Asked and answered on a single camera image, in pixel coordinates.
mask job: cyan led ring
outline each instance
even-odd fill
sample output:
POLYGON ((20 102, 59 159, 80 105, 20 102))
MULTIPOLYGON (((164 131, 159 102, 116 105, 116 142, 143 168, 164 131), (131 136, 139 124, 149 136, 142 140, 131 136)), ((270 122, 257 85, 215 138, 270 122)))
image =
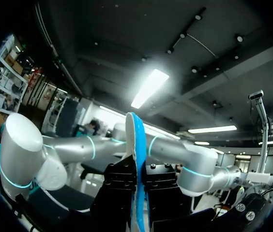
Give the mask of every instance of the cyan led ring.
POLYGON ((192 173, 192 174, 195 174, 195 175, 199 175, 199 176, 202 176, 202 177, 207 177, 207 178, 209 178, 209 177, 212 176, 212 175, 205 175, 205 174, 201 174, 201 173, 196 173, 196 172, 194 172, 194 171, 192 171, 192 170, 190 170, 190 169, 188 169, 188 168, 186 168, 186 167, 183 167, 183 169, 184 169, 185 171, 188 171, 189 173, 192 173))
POLYGON ((2 170, 2 167, 1 167, 1 173, 2 173, 2 175, 4 176, 4 178, 7 180, 7 182, 9 182, 11 185, 13 185, 13 186, 16 187, 16 188, 19 188, 19 189, 26 189, 26 188, 29 188, 29 187, 31 186, 31 184, 32 184, 32 181, 30 181, 30 183, 29 183, 28 185, 25 185, 25 186, 23 186, 23 185, 18 185, 18 184, 13 183, 13 182, 10 181, 10 179, 7 178, 7 176, 4 174, 4 172, 3 172, 3 170, 2 170))
POLYGON ((116 142, 116 143, 122 143, 122 144, 126 143, 126 141, 120 141, 120 140, 117 140, 117 139, 114 139, 114 138, 112 138, 111 140, 116 142))
POLYGON ((226 171, 227 171, 227 175, 228 175, 228 181, 226 182, 226 184, 225 184, 225 186, 224 186, 224 188, 229 184, 229 181, 230 181, 230 174, 229 174, 229 170, 228 170, 228 168, 225 168, 226 169, 226 171))
POLYGON ((152 144, 154 143, 156 138, 158 138, 158 136, 155 136, 151 141, 150 147, 148 148, 148 156, 151 156, 152 144))
POLYGON ((93 143, 93 140, 91 139, 91 137, 87 136, 87 138, 90 140, 91 144, 92 144, 92 160, 94 159, 94 157, 96 156, 96 147, 93 143))

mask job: fluorescent ceiling light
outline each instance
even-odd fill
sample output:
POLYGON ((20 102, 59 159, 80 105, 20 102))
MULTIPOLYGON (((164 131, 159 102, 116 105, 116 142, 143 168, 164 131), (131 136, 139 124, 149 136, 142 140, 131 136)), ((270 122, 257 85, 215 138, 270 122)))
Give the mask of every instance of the fluorescent ceiling light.
POLYGON ((136 94, 131 106, 139 109, 148 98, 150 98, 169 78, 169 75, 162 71, 154 69, 147 80, 143 83, 141 89, 136 94))
POLYGON ((16 47, 16 49, 18 50, 18 52, 20 52, 20 49, 19 49, 19 47, 18 47, 17 45, 16 45, 15 47, 16 47))
POLYGON ((144 125, 145 127, 149 128, 149 129, 152 129, 153 131, 156 131, 156 132, 158 132, 158 133, 162 133, 162 134, 164 134, 164 135, 166 135, 166 136, 170 136, 170 137, 172 137, 172 138, 174 138, 174 139, 181 139, 179 136, 176 136, 176 135, 174 135, 174 134, 168 133, 168 132, 166 132, 166 131, 164 131, 164 130, 161 130, 161 129, 159 129, 159 128, 156 128, 156 127, 147 125, 147 124, 145 124, 145 123, 143 123, 143 125, 144 125))
MULTIPOLYGON (((119 116, 119 117, 126 118, 126 115, 120 114, 120 113, 118 113, 118 112, 116 112, 116 111, 114 111, 114 110, 110 110, 110 109, 108 109, 108 108, 106 108, 106 107, 104 107, 104 106, 101 106, 101 105, 100 105, 100 108, 103 109, 103 110, 105 110, 105 111, 108 111, 108 112, 110 112, 110 113, 113 113, 113 114, 115 114, 115 115, 117 115, 117 116, 119 116)), ((145 124, 145 123, 143 123, 143 125, 144 125, 144 127, 148 128, 148 129, 151 129, 151 130, 153 130, 153 131, 156 131, 156 132, 158 132, 158 133, 164 134, 164 135, 169 136, 169 137, 172 137, 172 138, 174 138, 174 139, 180 139, 179 136, 176 136, 176 135, 174 135, 174 134, 168 133, 168 132, 166 132, 166 131, 164 131, 164 130, 161 130, 161 129, 159 129, 159 128, 156 128, 156 127, 147 125, 147 124, 145 124)))
MULTIPOLYGON (((262 142, 259 142, 258 144, 261 145, 262 142)), ((273 144, 273 141, 268 141, 268 144, 273 144)))
POLYGON ((220 132, 220 131, 234 131, 237 128, 235 126, 225 126, 225 127, 212 127, 212 128, 202 128, 202 129, 192 129, 188 130, 189 133, 209 133, 209 132, 220 132))
POLYGON ((208 142, 195 142, 197 145, 210 145, 208 142))
POLYGON ((215 151, 215 152, 217 152, 217 153, 219 153, 219 154, 224 154, 224 152, 222 152, 222 151, 220 151, 220 150, 217 150, 217 149, 215 149, 215 148, 211 148, 211 150, 212 150, 212 151, 215 151))
POLYGON ((251 156, 236 155, 235 158, 237 158, 237 159, 247 159, 247 160, 249 160, 249 159, 251 158, 251 156))

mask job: white shelving unit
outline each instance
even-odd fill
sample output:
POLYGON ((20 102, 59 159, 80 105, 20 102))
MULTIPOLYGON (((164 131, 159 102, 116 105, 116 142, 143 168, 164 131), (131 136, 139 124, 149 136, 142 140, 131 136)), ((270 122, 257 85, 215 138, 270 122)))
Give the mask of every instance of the white shelving unit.
POLYGON ((2 55, 4 54, 4 52, 8 51, 8 46, 11 47, 11 45, 8 44, 11 41, 10 40, 11 37, 13 37, 13 35, 11 35, 8 38, 7 42, 0 49, 0 63, 2 63, 3 66, 5 66, 15 77, 17 77, 18 79, 20 79, 23 82, 23 87, 22 87, 21 95, 19 96, 19 95, 14 94, 12 91, 10 91, 10 90, 8 90, 5 87, 3 87, 3 86, 0 85, 0 90, 2 90, 3 92, 7 93, 12 98, 19 99, 18 104, 14 108, 14 111, 8 111, 6 109, 0 108, 0 112, 3 112, 5 114, 11 114, 13 112, 18 112, 20 104, 22 102, 22 99, 23 99, 23 97, 25 95, 25 92, 26 92, 26 89, 27 89, 27 86, 28 86, 28 82, 21 75, 19 75, 11 66, 9 66, 8 63, 2 57, 2 55))
POLYGON ((4 88, 4 87, 1 86, 1 85, 0 85, 0 89, 1 89, 3 92, 6 92, 7 94, 11 95, 13 98, 20 99, 20 96, 14 94, 13 92, 9 91, 8 89, 4 88))

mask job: metal pole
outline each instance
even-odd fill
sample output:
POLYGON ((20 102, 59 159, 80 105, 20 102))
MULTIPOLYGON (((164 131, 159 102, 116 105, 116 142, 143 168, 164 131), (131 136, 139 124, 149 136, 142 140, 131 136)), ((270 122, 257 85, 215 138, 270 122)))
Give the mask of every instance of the metal pole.
POLYGON ((256 99, 256 108, 261 118, 263 135, 262 135, 262 148, 261 148, 261 156, 260 161, 257 167, 258 173, 264 173, 266 168, 266 160, 267 160, 267 147, 268 147, 268 132, 269 132, 269 124, 266 115, 266 110, 264 108, 262 99, 256 99))
POLYGON ((261 156, 258 165, 258 173, 264 173, 266 168, 266 160, 267 160, 267 147, 268 147, 268 130, 269 125, 265 123, 263 126, 263 135, 262 135, 262 148, 261 148, 261 156))

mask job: person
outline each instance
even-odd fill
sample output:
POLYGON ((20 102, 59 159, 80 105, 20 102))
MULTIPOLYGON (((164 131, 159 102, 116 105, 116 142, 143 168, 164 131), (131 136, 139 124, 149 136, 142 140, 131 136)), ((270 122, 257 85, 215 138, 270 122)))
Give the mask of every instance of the person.
POLYGON ((88 127, 94 130, 92 135, 96 135, 100 129, 100 124, 97 120, 91 120, 91 122, 88 124, 88 127))

